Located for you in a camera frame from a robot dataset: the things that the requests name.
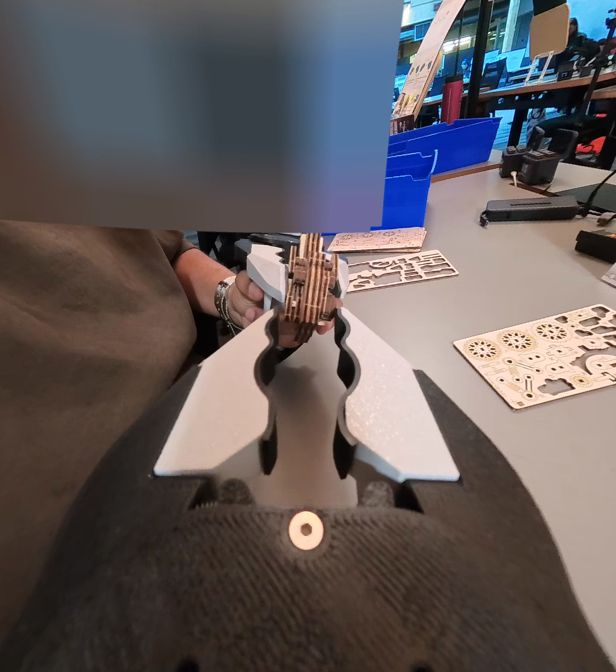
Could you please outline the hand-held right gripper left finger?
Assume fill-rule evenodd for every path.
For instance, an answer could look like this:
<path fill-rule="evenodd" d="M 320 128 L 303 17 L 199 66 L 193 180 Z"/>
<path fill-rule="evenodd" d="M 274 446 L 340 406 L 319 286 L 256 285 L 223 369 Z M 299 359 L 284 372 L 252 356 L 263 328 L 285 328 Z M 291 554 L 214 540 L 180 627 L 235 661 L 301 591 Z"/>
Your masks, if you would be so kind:
<path fill-rule="evenodd" d="M 154 475 L 271 474 L 278 430 L 268 387 L 278 363 L 278 332 L 274 308 L 203 361 Z"/>

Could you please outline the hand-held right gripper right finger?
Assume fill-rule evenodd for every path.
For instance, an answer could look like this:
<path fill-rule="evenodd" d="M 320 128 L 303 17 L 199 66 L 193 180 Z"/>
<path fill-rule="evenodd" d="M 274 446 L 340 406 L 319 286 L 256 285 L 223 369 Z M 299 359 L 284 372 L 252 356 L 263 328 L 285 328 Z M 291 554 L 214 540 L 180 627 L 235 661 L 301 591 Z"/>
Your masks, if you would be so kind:
<path fill-rule="evenodd" d="M 337 311 L 334 335 L 337 375 L 346 388 L 333 442 L 339 477 L 367 464 L 396 483 L 458 481 L 412 365 L 345 308 Z"/>

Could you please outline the wooden motorcycle model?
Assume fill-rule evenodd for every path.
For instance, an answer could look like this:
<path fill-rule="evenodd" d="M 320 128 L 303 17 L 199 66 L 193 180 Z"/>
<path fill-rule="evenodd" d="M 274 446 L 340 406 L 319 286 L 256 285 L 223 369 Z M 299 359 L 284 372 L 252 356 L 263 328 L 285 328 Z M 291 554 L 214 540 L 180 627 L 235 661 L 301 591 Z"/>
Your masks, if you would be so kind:
<path fill-rule="evenodd" d="M 339 271 L 338 254 L 324 252 L 318 232 L 302 234 L 299 244 L 290 248 L 284 320 L 296 325 L 299 345 L 310 340 L 319 324 L 334 318 Z"/>

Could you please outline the person's left forearm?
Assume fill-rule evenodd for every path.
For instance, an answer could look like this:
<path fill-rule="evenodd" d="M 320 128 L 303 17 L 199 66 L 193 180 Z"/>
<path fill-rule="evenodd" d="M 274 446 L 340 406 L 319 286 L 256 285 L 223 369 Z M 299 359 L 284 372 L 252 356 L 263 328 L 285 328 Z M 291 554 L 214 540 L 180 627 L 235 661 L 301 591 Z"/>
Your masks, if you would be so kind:
<path fill-rule="evenodd" d="M 200 249 L 191 248 L 178 256 L 174 272 L 191 309 L 196 313 L 218 316 L 215 296 L 221 281 L 234 274 Z"/>

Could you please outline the grey desk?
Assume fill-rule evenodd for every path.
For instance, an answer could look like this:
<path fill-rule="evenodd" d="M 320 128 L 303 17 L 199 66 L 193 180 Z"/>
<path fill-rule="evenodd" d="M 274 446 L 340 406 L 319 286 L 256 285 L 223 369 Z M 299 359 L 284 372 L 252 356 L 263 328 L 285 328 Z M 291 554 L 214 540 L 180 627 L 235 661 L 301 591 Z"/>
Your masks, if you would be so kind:
<path fill-rule="evenodd" d="M 514 411 L 453 342 L 602 302 L 605 265 L 578 256 L 587 220 L 479 225 L 489 200 L 522 198 L 497 170 L 433 183 L 426 249 L 455 278 L 349 295 L 347 308 L 428 376 L 506 456 L 544 514 L 574 591 L 616 666 L 616 386 Z"/>

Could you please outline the person's left hand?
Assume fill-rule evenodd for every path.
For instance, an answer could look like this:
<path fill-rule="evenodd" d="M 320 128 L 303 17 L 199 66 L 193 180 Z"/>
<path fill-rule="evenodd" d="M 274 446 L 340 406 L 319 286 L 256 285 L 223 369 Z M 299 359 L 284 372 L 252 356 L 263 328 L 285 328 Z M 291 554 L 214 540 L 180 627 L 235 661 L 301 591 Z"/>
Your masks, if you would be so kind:
<path fill-rule="evenodd" d="M 236 326 L 245 329 L 263 315 L 263 290 L 253 282 L 246 271 L 236 274 L 234 284 L 228 289 L 228 314 Z M 296 340 L 298 326 L 296 324 L 280 322 L 280 348 L 297 348 L 300 344 Z"/>

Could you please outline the stack of wooden sheets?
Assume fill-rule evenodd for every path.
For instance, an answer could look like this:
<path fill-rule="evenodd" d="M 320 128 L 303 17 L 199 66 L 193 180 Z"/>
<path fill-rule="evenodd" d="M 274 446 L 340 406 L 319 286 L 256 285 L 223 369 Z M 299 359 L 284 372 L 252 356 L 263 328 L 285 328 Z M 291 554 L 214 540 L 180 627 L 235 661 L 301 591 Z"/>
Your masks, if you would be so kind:
<path fill-rule="evenodd" d="M 418 251 L 427 231 L 423 227 L 384 229 L 369 232 L 343 232 L 331 241 L 330 253 L 375 253 L 377 251 Z"/>

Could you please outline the wooden sheet with bar cutouts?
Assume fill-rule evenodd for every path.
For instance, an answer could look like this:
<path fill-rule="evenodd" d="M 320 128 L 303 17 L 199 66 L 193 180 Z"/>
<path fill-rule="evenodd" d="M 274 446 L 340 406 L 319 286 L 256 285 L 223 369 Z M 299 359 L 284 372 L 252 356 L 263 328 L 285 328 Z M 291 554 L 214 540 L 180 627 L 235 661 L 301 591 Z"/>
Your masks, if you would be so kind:
<path fill-rule="evenodd" d="M 349 265 L 348 294 L 458 276 L 438 250 L 404 253 Z"/>

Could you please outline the person's olive shirt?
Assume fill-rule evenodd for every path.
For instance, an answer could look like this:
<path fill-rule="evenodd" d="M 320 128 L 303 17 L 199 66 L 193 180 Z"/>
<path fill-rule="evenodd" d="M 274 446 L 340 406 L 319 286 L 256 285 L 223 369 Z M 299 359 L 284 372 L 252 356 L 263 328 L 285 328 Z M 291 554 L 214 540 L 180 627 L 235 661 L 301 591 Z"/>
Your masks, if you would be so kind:
<path fill-rule="evenodd" d="M 180 231 L 0 221 L 0 643 L 78 490 L 196 328 Z"/>

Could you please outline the wooden sheet with rod parts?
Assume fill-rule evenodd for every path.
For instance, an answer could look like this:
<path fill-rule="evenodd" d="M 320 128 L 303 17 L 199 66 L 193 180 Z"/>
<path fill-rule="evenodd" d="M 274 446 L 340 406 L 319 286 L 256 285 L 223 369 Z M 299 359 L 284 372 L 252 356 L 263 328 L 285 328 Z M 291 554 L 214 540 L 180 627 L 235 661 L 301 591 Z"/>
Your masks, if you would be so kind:
<path fill-rule="evenodd" d="M 616 385 L 616 311 L 603 304 L 453 343 L 515 410 Z"/>

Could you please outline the black long case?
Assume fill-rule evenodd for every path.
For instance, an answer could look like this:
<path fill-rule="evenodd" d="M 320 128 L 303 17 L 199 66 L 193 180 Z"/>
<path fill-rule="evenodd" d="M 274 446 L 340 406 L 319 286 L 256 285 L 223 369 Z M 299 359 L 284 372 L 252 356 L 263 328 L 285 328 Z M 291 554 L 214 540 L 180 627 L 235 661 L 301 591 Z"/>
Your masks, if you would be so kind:
<path fill-rule="evenodd" d="M 489 223 L 567 221 L 581 210 L 582 206 L 572 196 L 490 200 L 480 214 L 479 223 L 486 227 Z"/>

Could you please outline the red water bottle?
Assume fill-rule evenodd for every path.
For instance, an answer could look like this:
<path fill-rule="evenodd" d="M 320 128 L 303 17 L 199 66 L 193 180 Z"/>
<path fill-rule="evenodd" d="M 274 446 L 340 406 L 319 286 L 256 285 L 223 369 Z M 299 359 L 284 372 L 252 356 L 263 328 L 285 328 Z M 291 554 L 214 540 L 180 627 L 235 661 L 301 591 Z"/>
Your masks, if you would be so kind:
<path fill-rule="evenodd" d="M 446 77 L 441 92 L 440 122 L 452 124 L 460 118 L 463 95 L 463 74 Z"/>

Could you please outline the black device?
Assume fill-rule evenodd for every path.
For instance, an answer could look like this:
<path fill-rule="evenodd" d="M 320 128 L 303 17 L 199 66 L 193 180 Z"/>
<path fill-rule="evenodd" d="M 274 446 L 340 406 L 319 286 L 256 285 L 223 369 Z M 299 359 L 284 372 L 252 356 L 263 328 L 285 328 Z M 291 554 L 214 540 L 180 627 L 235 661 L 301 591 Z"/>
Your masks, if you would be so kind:
<path fill-rule="evenodd" d="M 511 178 L 514 183 L 528 186 L 549 185 L 554 180 L 562 154 L 541 147 L 545 131 L 534 126 L 525 146 L 508 146 L 499 163 L 500 178 Z"/>

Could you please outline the leaning wooden display board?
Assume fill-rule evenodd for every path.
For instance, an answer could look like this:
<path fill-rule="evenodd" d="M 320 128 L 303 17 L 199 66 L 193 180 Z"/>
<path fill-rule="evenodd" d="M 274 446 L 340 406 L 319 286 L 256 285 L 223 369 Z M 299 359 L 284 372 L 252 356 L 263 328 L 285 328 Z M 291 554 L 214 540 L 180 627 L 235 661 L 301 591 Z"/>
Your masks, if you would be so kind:
<path fill-rule="evenodd" d="M 447 33 L 464 4 L 465 1 L 442 1 L 436 16 L 421 40 L 411 69 L 406 76 L 400 97 L 392 112 L 393 120 L 411 114 L 417 118 L 419 115 L 440 64 Z"/>

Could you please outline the small black box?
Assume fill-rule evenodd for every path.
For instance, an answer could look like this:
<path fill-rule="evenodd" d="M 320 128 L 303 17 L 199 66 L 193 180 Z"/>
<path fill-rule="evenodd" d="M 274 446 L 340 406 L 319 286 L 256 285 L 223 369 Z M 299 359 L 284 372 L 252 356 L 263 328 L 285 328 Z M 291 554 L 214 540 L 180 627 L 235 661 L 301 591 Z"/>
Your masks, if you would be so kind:
<path fill-rule="evenodd" d="M 616 232 L 579 231 L 574 250 L 608 264 L 616 263 Z"/>

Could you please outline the wooden table with devices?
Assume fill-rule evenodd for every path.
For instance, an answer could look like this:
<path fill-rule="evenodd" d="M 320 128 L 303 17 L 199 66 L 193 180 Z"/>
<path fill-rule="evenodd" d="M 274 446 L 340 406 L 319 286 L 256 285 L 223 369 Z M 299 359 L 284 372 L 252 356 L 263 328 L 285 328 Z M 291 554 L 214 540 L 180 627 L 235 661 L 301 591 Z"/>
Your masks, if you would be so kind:
<path fill-rule="evenodd" d="M 491 99 L 497 102 L 499 99 L 507 97 L 519 97 L 531 93 L 538 93 L 551 90 L 585 88 L 590 85 L 594 75 L 590 74 L 586 77 L 573 76 L 564 80 L 557 80 L 556 76 L 545 77 L 542 80 L 535 80 L 527 85 L 522 82 L 513 85 L 507 85 L 496 89 L 484 90 L 479 93 L 479 104 L 484 105 Z M 609 66 L 599 73 L 597 84 L 606 85 L 616 83 L 616 64 Z"/>

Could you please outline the dark flat pad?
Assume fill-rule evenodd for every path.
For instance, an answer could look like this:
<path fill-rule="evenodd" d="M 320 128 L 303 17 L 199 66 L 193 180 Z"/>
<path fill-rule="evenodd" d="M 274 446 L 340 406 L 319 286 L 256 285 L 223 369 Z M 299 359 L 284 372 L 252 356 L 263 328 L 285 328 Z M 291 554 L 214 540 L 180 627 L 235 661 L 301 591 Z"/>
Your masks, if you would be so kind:
<path fill-rule="evenodd" d="M 557 195 L 572 196 L 578 203 L 585 204 L 597 186 L 597 184 L 591 184 L 579 188 L 564 189 L 557 192 Z M 594 200 L 591 202 L 590 209 L 600 213 L 616 213 L 616 185 L 608 182 L 601 186 Z"/>

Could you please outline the small beige rounded board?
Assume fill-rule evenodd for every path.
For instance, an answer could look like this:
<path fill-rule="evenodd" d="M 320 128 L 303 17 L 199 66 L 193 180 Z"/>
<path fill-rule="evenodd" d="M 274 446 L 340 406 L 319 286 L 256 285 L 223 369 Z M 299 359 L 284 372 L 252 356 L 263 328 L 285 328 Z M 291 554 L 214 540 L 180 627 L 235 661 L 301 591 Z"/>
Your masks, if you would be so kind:
<path fill-rule="evenodd" d="M 530 59 L 566 49 L 570 7 L 565 1 L 535 1 L 530 24 Z"/>

